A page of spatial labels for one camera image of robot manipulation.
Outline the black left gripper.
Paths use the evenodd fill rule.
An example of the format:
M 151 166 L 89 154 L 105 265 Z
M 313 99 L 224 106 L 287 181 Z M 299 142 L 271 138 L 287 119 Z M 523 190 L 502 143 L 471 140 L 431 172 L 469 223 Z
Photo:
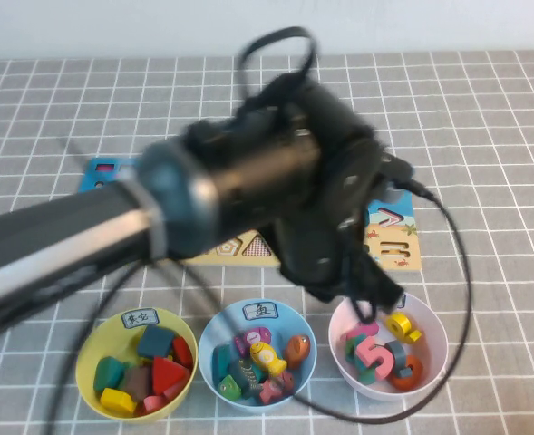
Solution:
M 362 215 L 329 225 L 317 217 L 276 222 L 276 255 L 281 274 L 316 299 L 345 296 L 363 324 L 376 320 L 376 304 L 390 313 L 404 290 L 364 247 Z

